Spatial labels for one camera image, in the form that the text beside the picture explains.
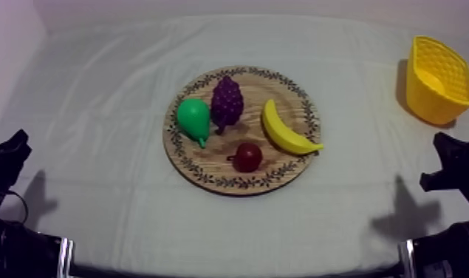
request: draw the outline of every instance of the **round wooden tray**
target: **round wooden tray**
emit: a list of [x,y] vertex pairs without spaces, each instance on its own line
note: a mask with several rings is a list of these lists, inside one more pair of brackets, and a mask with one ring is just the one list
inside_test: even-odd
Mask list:
[[[244,111],[224,134],[215,134],[210,123],[206,149],[179,131],[176,112],[186,98],[201,98],[210,105],[213,88],[229,75],[240,86]],[[163,143],[172,164],[193,184],[219,194],[249,196],[279,189],[297,177],[310,164],[314,154],[287,154],[270,142],[261,122],[265,102],[273,98],[283,122],[314,143],[320,142],[320,121],[308,95],[279,72],[260,67],[224,67],[207,72],[190,82],[169,106],[163,124]],[[226,157],[234,155],[243,142],[257,144],[264,159],[253,173],[237,172]]]

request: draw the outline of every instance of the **red cherry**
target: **red cherry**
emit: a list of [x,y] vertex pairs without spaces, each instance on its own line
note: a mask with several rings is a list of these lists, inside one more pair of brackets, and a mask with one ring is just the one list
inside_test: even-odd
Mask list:
[[254,143],[241,143],[236,155],[227,157],[233,161],[233,166],[238,172],[253,172],[260,166],[263,155],[260,148]]

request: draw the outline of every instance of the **grape bunch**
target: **grape bunch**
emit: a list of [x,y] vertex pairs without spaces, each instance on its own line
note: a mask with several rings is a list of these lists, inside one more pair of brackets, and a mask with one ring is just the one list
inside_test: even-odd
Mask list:
[[216,134],[221,135],[226,126],[232,126],[243,113],[243,95],[239,90],[239,84],[224,76],[213,89],[210,116],[214,124],[219,128]]

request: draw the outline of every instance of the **yellow basket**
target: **yellow basket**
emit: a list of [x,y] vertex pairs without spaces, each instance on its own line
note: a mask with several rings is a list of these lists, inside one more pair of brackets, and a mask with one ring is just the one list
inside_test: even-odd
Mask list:
[[469,107],[467,62],[443,43],[416,36],[408,60],[406,102],[427,122],[451,122]]

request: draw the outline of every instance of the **table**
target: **table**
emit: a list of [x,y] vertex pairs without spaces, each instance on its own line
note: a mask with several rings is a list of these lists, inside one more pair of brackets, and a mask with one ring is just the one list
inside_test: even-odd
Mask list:
[[[14,190],[27,225],[76,242],[75,260],[144,274],[292,276],[394,264],[396,244],[469,220],[457,191],[425,193],[443,131],[400,105],[413,35],[306,16],[197,16],[51,36],[0,122],[33,149]],[[469,62],[469,41],[432,35]],[[321,116],[326,149],[293,183],[252,198],[208,193],[165,156],[168,104],[196,76],[246,64],[281,72]],[[1,215],[19,217],[8,199]]]

